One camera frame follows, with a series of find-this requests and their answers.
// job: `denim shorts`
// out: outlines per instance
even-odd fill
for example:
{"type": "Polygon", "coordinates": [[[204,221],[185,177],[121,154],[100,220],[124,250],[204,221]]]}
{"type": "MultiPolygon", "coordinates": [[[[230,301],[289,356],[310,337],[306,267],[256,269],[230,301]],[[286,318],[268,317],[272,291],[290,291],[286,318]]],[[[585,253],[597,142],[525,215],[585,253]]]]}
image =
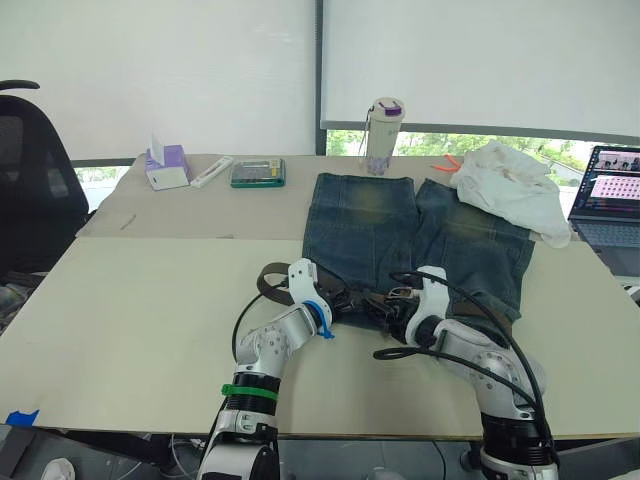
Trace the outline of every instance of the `denim shorts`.
{"type": "MultiPolygon", "coordinates": [[[[454,189],[431,180],[415,195],[410,178],[323,173],[302,254],[349,287],[381,294],[398,286],[391,272],[443,267],[450,282],[513,322],[533,246],[529,230],[461,203],[454,189]]],[[[462,299],[449,295],[448,314],[456,317],[452,307],[462,299]]]]}

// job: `green cable tie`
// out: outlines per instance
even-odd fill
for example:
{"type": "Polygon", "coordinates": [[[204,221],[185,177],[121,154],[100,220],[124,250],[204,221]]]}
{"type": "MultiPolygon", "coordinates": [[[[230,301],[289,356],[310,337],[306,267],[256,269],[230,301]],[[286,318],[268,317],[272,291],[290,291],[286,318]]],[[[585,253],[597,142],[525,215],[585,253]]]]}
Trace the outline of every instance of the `green cable tie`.
{"type": "Polygon", "coordinates": [[[228,383],[222,386],[222,395],[225,397],[229,395],[253,395],[255,397],[264,397],[276,402],[278,401],[278,394],[270,390],[257,387],[240,387],[238,385],[229,385],[228,383]]]}

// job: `laptop screen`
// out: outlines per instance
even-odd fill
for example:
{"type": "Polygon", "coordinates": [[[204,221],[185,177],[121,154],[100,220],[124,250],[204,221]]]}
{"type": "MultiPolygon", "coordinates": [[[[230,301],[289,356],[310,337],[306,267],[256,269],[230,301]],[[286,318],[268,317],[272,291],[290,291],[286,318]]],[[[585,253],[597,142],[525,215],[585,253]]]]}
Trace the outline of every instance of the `laptop screen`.
{"type": "Polygon", "coordinates": [[[640,148],[594,147],[569,218],[640,220],[640,148]]]}

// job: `tissue box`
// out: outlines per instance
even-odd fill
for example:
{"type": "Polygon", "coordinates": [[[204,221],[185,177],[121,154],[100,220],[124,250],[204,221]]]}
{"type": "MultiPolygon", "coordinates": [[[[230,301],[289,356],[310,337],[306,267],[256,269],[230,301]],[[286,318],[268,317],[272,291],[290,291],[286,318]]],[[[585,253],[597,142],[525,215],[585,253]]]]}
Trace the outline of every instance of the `tissue box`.
{"type": "Polygon", "coordinates": [[[185,187],[189,185],[189,168],[184,158],[182,145],[164,147],[164,165],[153,160],[147,150],[145,172],[154,190],[185,187]]]}

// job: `chair backrest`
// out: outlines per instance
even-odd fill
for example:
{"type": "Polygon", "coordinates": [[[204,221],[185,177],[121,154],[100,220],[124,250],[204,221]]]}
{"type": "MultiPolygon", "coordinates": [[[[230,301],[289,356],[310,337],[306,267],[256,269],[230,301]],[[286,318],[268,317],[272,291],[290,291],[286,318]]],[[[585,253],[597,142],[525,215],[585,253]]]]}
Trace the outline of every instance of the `chair backrest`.
{"type": "Polygon", "coordinates": [[[69,156],[47,116],[31,102],[0,95],[0,219],[86,215],[69,156]]]}

